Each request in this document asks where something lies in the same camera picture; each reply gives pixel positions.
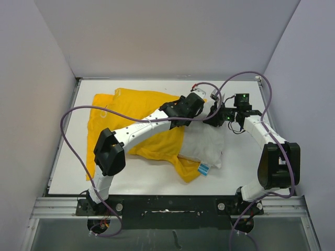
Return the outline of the white pillow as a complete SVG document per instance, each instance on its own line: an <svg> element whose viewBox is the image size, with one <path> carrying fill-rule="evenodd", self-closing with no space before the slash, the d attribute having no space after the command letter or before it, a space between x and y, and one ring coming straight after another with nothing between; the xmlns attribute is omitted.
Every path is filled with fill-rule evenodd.
<svg viewBox="0 0 335 251"><path fill-rule="evenodd" d="M223 127L213 127L203 121L192 121L184 128L179 157L221 168L225 133Z"/></svg>

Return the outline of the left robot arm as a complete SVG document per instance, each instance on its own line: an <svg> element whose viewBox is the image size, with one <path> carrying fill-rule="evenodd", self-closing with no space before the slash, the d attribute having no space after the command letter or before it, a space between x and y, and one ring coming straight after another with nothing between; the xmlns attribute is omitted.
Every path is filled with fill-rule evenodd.
<svg viewBox="0 0 335 251"><path fill-rule="evenodd" d="M94 162L97 166L89 189L88 209L95 215L105 212L106 200L113 177L126 166L125 154L131 148L158 133L176 127L188 126L204 107L206 93L195 90L187 97L181 96L174 102L166 102L152 114L127 127L101 131L94 148Z"/></svg>

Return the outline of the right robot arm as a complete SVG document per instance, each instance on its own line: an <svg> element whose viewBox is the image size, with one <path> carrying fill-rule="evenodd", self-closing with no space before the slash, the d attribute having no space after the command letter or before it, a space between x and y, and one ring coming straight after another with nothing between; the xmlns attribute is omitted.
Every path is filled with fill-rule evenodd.
<svg viewBox="0 0 335 251"><path fill-rule="evenodd" d="M206 124L220 127L224 122L236 122L240 126L239 133L249 133L262 150L256 179L240 188L241 196L233 201L234 210L246 213L252 207L252 201L262 196L278 195L280 189L290 188L293 195L295 186L300 181L300 146L290 143L275 132L266 123L259 110L252 109L249 94L235 94L232 108L219 101L216 91L210 97L214 100Z"/></svg>

